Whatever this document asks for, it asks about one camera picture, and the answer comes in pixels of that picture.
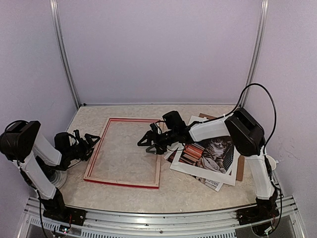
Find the brown backing board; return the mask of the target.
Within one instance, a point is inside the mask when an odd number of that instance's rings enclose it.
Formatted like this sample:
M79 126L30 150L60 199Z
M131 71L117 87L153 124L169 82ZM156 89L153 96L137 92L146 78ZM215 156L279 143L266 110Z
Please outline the brown backing board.
M215 117L200 113L199 114L200 118L206 118L206 119L215 119ZM245 158L243 156L239 156L238 158L238 163L237 163L237 173L236 173L236 180L237 181L242 181L243 180L243 175L244 175L244 165L245 165Z

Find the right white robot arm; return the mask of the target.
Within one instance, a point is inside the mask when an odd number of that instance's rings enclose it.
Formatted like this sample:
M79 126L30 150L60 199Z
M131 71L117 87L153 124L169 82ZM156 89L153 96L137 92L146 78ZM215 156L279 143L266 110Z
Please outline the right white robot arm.
M193 144L206 139L229 136L236 151L248 161L256 185L256 203L253 215L264 220L272 213L272 205L278 198L278 189L272 181L276 161L267 155L263 127L244 109L238 108L227 115L205 121L186 124L179 112L171 111L162 117L167 132L161 132L156 123L138 141L151 152L164 154L173 143Z

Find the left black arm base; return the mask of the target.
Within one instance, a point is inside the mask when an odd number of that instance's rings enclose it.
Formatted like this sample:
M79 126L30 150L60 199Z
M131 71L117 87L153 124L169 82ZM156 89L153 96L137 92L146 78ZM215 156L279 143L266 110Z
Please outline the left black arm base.
M84 209L65 206L63 200L41 199L44 206L43 216L52 220L83 226L87 211Z

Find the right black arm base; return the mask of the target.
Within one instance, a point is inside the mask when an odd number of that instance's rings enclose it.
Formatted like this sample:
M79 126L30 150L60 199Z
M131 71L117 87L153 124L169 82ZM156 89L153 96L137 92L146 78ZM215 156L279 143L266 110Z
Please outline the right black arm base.
M278 192L275 191L269 199L256 198L256 205L249 208L242 208L236 211L239 225L251 224L278 217L280 215L276 200Z

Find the white mat board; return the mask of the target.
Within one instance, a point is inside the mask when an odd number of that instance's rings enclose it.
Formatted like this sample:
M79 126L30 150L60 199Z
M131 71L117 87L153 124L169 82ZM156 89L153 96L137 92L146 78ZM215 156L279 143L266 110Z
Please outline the white mat board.
M240 153L234 146L225 119L208 121L191 116L197 121L190 130L192 144L178 144L170 169L194 176L204 184L224 183L234 186Z

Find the cat photo print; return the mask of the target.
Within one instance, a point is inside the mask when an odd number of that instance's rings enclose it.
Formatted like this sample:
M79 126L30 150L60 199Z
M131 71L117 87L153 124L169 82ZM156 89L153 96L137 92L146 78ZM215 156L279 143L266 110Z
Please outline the cat photo print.
M220 191L224 183L234 185L237 153L230 136L218 136L192 144L176 144L164 156L170 169L191 175L207 187Z

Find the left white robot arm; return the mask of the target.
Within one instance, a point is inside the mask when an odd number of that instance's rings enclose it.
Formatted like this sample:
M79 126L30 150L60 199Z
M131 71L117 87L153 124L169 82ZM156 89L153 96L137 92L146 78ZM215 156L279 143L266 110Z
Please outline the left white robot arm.
M93 154L99 136L60 132L52 145L40 131L37 120L16 120L6 126L0 136L0 152L19 169L38 199L58 220L69 216L59 189L47 177L48 171L67 171L74 160L87 161Z

